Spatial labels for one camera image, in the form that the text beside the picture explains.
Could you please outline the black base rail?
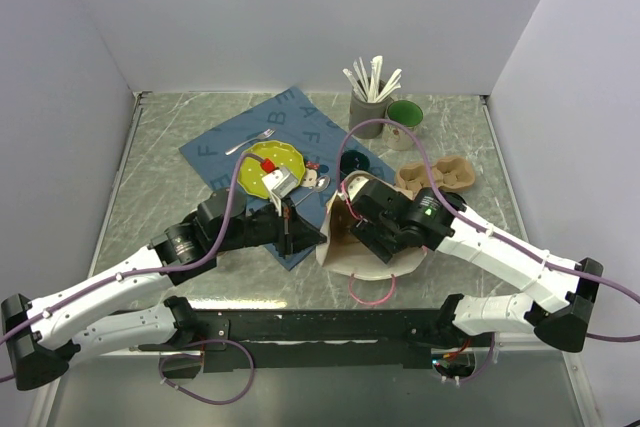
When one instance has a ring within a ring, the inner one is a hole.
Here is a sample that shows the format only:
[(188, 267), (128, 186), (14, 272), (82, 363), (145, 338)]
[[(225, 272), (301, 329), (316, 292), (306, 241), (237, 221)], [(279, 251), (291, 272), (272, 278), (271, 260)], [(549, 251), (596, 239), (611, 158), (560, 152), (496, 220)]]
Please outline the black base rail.
[(267, 368), (399, 365), (429, 369), (434, 349), (468, 345), (484, 348), (489, 334), (470, 336), (450, 323), (453, 303), (441, 309), (382, 310), (204, 310), (194, 311), (195, 327), (179, 336), (176, 347), (144, 344), (142, 351), (205, 345), (204, 371), (227, 372), (247, 365), (244, 354), (223, 344), (241, 344), (254, 365)]

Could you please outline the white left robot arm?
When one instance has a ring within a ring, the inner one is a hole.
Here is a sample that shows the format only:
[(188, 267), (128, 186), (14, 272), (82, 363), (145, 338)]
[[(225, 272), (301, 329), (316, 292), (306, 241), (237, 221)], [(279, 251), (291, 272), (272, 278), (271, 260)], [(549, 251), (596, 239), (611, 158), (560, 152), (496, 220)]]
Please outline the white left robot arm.
[(243, 193), (218, 190), (104, 272), (46, 297), (5, 299), (1, 342), (12, 367), (9, 378), (18, 390), (28, 391), (104, 353), (134, 346), (188, 348), (201, 327), (185, 298), (171, 296), (134, 312), (124, 312), (124, 306), (215, 268), (220, 252), (272, 245), (286, 258), (326, 240), (290, 198), (253, 210)]

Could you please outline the silver fork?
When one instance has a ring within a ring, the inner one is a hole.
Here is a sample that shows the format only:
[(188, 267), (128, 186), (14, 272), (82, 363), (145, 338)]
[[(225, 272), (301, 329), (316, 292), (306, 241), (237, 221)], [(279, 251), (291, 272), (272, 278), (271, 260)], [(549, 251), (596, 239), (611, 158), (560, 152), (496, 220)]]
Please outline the silver fork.
[(231, 148), (229, 148), (228, 150), (225, 151), (225, 154), (227, 156), (235, 153), (236, 151), (238, 151), (241, 147), (244, 147), (246, 145), (251, 144), (252, 142), (257, 142), (257, 141), (262, 141), (262, 140), (266, 140), (269, 139), (273, 134), (275, 133), (274, 129), (266, 129), (265, 131), (259, 133), (258, 135), (251, 137)]

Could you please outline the dark green mug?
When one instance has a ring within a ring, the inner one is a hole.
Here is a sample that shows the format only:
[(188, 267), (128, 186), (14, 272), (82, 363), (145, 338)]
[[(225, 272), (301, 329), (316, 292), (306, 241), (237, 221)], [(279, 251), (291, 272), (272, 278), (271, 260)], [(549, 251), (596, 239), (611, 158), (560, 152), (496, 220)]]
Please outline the dark green mug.
[(369, 158), (362, 152), (347, 150), (340, 157), (340, 179), (344, 180), (355, 171), (368, 172), (370, 168)]

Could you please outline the green inside ceramic mug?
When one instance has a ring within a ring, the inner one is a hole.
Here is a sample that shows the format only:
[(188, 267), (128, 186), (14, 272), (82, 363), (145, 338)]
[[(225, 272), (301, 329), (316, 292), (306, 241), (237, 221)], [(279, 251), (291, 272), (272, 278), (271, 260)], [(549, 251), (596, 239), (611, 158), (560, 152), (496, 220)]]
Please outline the green inside ceramic mug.
[[(404, 126), (413, 135), (423, 120), (423, 111), (420, 106), (409, 100), (397, 100), (387, 108), (386, 118)], [(395, 151), (404, 151), (414, 146), (411, 136), (401, 128), (386, 123), (383, 127), (382, 138), (388, 148)]]

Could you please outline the blue letter print cloth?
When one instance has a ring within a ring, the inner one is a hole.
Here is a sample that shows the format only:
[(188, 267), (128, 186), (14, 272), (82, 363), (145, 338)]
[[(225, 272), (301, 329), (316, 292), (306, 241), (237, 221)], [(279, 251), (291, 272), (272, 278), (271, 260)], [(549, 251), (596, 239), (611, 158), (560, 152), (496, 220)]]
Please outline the blue letter print cloth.
[[(328, 189), (312, 194), (297, 207), (303, 218), (315, 227), (321, 227), (326, 212), (325, 204), (336, 190), (334, 176), (338, 147), (347, 132), (317, 109), (300, 89), (292, 87), (249, 108), (187, 142), (179, 151), (211, 190), (229, 187), (237, 158), (248, 147), (229, 156), (225, 152), (269, 128), (275, 132), (267, 140), (292, 145), (305, 161), (319, 165), (319, 176), (331, 176)], [(366, 171), (393, 183), (394, 170), (359, 143), (355, 135), (346, 144), (345, 151), (348, 150), (361, 152), (367, 157), (369, 168)], [(310, 248), (283, 259), (270, 244), (265, 249), (289, 271), (313, 253), (313, 248)]]

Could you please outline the white wrapped straws bundle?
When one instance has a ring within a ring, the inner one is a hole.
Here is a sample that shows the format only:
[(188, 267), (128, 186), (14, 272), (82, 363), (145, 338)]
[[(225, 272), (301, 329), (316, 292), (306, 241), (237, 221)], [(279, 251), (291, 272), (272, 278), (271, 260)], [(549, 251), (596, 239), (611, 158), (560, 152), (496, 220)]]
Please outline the white wrapped straws bundle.
[(382, 78), (384, 57), (374, 56), (369, 68), (365, 67), (364, 60), (359, 57), (352, 64), (352, 68), (344, 68), (343, 75), (351, 85), (355, 97), (365, 103), (374, 104), (383, 102), (401, 88), (402, 70), (395, 69), (387, 80)]

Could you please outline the kraft paper cakes bag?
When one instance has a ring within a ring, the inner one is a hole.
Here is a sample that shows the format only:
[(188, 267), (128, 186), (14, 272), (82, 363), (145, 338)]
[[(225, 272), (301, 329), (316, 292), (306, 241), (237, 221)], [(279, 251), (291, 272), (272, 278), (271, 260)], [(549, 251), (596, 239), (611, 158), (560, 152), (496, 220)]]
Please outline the kraft paper cakes bag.
[[(382, 305), (394, 295), (397, 279), (414, 272), (425, 260), (427, 248), (409, 248), (396, 254), (388, 264), (378, 259), (349, 232), (356, 218), (352, 215), (351, 204), (345, 199), (345, 179), (325, 204), (325, 217), (320, 231), (326, 235), (327, 242), (316, 247), (316, 261), (325, 270), (348, 278), (349, 295), (357, 303), (370, 307)], [(383, 297), (364, 300), (353, 291), (355, 280), (390, 280), (391, 284)]]

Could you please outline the yellow dotted plate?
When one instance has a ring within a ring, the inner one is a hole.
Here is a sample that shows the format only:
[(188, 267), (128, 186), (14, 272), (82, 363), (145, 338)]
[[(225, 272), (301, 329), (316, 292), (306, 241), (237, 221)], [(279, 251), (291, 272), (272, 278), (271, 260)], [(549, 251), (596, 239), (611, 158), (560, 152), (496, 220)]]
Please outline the yellow dotted plate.
[[(258, 142), (248, 149), (249, 153), (259, 156), (263, 160), (269, 160), (276, 168), (286, 167), (296, 178), (295, 186), (299, 186), (306, 167), (302, 154), (291, 144), (269, 140)], [(237, 182), (251, 196), (268, 199), (267, 189), (262, 178), (267, 172), (260, 166), (260, 161), (247, 158), (243, 161)]]

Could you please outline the grey straw holder cup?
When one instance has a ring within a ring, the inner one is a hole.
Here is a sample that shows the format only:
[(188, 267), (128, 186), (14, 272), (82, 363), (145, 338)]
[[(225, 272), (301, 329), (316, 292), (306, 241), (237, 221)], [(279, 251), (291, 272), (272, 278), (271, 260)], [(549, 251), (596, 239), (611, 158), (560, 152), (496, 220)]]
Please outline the grey straw holder cup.
[[(352, 130), (362, 122), (384, 118), (386, 111), (392, 102), (393, 98), (387, 97), (381, 102), (368, 103), (363, 101), (355, 91), (352, 91), (349, 107), (348, 128)], [(374, 139), (378, 137), (382, 131), (382, 123), (369, 123), (357, 129), (354, 132), (354, 136), (358, 139)]]

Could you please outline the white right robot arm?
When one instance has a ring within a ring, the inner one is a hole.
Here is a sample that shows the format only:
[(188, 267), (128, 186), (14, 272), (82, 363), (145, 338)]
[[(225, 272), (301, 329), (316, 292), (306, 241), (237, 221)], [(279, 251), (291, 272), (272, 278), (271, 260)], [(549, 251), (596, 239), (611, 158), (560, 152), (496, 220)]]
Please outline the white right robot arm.
[(538, 249), (482, 218), (459, 195), (436, 195), (429, 187), (409, 199), (378, 179), (358, 176), (346, 199), (356, 217), (351, 233), (384, 263), (427, 249), (465, 260), (516, 288), (503, 296), (448, 296), (436, 325), (444, 343), (523, 333), (564, 352), (582, 351), (603, 273), (599, 262)]

